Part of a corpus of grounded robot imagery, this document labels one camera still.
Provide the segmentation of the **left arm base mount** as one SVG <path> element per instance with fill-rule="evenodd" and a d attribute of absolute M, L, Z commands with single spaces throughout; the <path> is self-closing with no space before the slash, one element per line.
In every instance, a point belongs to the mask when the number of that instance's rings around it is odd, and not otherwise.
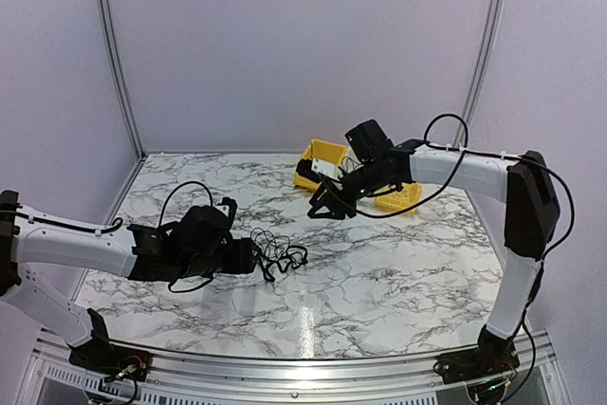
<path fill-rule="evenodd" d="M 128 376 L 136 381 L 144 381 L 151 366 L 151 353 L 115 345 L 110 341 L 103 317 L 91 308 L 86 312 L 91 322 L 89 339 L 79 345 L 68 344 L 69 362 L 89 371 L 113 377 L 129 367 L 134 367 L 135 371 Z"/>

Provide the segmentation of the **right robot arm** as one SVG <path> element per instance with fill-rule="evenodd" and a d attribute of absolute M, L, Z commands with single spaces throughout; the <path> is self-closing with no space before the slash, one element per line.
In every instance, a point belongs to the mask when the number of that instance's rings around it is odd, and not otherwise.
<path fill-rule="evenodd" d="M 360 213 L 364 197 L 391 193 L 407 184 L 436 184 L 478 193 L 506 206 L 506 268 L 497 298 L 469 365 L 488 375 L 506 360 L 506 343 L 523 324 L 524 313 L 539 289 L 543 263 L 561 207 L 543 156 L 471 151 L 461 145 L 431 143 L 427 138 L 393 143 L 375 120 L 351 129 L 346 139 L 359 166 L 345 172 L 318 158 L 298 163 L 300 175 L 318 183 L 309 217 L 343 220 Z"/>

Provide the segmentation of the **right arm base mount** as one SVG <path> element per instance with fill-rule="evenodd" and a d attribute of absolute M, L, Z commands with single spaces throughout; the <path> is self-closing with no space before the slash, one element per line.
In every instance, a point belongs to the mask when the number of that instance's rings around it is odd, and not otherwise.
<path fill-rule="evenodd" d="M 484 325 L 474 347 L 439 355 L 433 370 L 445 384 L 517 370 L 520 361 L 513 340 L 491 333 Z"/>

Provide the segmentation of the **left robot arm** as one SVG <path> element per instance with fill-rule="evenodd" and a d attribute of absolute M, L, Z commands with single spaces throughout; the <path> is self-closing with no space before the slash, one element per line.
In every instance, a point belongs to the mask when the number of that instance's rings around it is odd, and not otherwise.
<path fill-rule="evenodd" d="M 81 267 L 135 282 L 163 282 L 255 269 L 255 245 L 231 234 L 237 205 L 193 206 L 178 221 L 149 227 L 116 220 L 110 226 L 53 219 L 24 206 L 19 194 L 1 193 L 1 300 L 60 336 L 101 372 L 113 371 L 120 351 L 103 317 L 71 303 L 34 277 L 33 263 Z"/>

